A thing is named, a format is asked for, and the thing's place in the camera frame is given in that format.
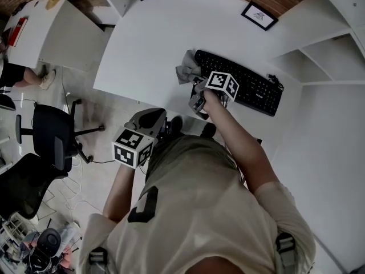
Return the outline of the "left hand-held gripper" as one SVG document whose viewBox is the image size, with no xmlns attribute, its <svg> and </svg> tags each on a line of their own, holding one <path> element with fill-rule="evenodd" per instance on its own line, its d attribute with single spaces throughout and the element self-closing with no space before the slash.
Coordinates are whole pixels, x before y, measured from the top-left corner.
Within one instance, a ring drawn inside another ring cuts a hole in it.
<svg viewBox="0 0 365 274">
<path fill-rule="evenodd" d="M 121 126 L 112 141 L 113 160 L 136 169 L 152 155 L 155 139 L 164 125 L 166 110 L 149 108 L 137 112 Z"/>
</svg>

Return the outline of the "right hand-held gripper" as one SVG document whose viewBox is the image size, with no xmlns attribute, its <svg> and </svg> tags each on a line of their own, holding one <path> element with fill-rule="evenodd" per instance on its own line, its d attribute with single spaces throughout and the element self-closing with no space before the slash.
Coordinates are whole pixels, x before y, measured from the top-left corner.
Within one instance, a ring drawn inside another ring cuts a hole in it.
<svg viewBox="0 0 365 274">
<path fill-rule="evenodd" d="M 225 72 L 212 71 L 208 79 L 201 76 L 195 76 L 193 82 L 194 85 L 189 107 L 203 120 L 209 118 L 209 115 L 206 112 L 202 112 L 206 103 L 204 96 L 205 90 L 215 92 L 223 104 L 227 104 L 229 101 L 234 102 L 239 90 L 238 82 L 230 73 Z"/>
</svg>

